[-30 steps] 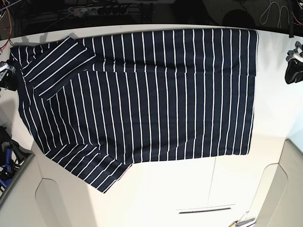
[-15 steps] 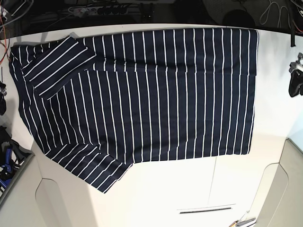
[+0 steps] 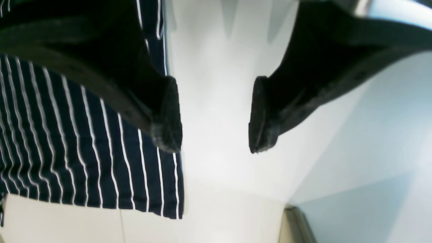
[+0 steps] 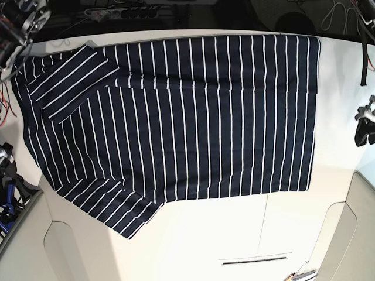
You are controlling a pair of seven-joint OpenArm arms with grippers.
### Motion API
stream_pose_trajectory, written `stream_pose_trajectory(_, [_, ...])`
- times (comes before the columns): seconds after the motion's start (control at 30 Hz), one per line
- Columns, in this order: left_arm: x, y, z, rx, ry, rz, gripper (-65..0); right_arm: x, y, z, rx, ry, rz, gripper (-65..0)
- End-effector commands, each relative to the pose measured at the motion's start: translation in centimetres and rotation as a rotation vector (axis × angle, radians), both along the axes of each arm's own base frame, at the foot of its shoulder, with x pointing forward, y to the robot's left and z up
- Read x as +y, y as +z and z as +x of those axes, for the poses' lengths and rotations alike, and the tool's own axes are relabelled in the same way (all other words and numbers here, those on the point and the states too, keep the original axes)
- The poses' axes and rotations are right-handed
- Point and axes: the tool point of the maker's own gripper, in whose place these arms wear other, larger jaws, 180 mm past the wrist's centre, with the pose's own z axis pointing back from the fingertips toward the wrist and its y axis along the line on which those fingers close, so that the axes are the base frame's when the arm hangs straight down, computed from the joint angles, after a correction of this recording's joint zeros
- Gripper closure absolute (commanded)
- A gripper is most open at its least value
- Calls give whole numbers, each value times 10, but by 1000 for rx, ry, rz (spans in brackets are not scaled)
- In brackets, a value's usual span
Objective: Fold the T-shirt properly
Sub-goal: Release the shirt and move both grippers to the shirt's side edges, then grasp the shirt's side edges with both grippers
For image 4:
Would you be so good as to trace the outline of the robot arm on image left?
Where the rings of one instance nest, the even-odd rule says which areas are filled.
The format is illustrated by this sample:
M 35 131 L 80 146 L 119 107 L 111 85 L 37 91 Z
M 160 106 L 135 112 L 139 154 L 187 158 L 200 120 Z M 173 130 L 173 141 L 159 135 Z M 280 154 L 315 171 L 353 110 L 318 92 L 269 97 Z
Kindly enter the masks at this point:
M 19 70 L 14 61 L 25 49 L 31 50 L 33 38 L 51 16 L 48 1 L 1 1 L 1 79 L 4 84 Z

